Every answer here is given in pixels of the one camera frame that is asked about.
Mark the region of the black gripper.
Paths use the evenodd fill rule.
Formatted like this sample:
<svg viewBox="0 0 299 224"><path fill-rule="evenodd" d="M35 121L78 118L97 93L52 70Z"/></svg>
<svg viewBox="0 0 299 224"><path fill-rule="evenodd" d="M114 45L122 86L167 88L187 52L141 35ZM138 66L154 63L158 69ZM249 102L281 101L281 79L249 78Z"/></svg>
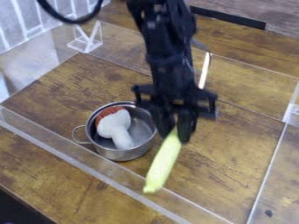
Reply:
<svg viewBox="0 0 299 224"><path fill-rule="evenodd" d="M195 71L189 59L147 59L153 83L134 85L137 104L150 109L162 138L174 129L178 116L178 134L183 144L190 142L197 130L198 118L217 117L218 95L199 87Z"/></svg>

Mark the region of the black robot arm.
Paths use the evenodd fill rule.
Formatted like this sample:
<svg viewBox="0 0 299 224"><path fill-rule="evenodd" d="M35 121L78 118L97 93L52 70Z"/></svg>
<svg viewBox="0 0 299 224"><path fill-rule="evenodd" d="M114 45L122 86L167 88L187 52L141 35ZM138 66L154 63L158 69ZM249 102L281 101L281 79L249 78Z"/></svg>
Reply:
<svg viewBox="0 0 299 224"><path fill-rule="evenodd" d="M193 36L197 19L185 0L126 0L145 38L153 82L133 86L135 103L151 113L162 137L178 130L190 142L198 119L217 117L218 95L195 82Z"/></svg>

